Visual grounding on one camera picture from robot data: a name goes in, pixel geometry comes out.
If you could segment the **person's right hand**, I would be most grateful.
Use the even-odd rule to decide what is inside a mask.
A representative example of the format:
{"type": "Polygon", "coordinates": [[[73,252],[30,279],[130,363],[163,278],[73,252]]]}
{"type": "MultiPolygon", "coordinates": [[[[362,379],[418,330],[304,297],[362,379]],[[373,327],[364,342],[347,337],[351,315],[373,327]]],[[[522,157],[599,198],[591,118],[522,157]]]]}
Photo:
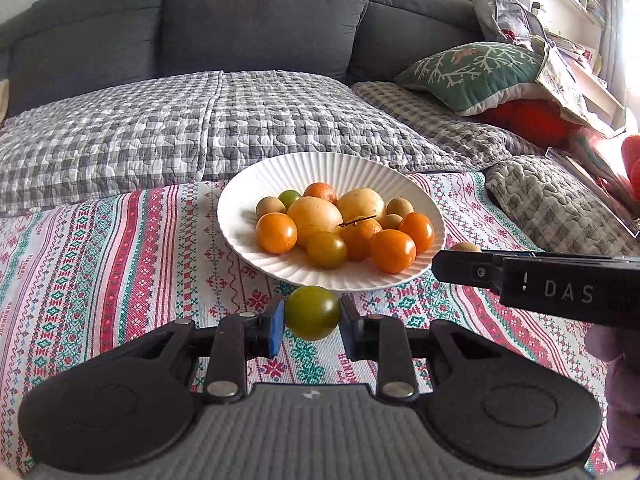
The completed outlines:
{"type": "Polygon", "coordinates": [[[639,465],[639,333],[601,325],[585,336],[587,351],[608,362],[608,457],[616,465],[639,465]]]}

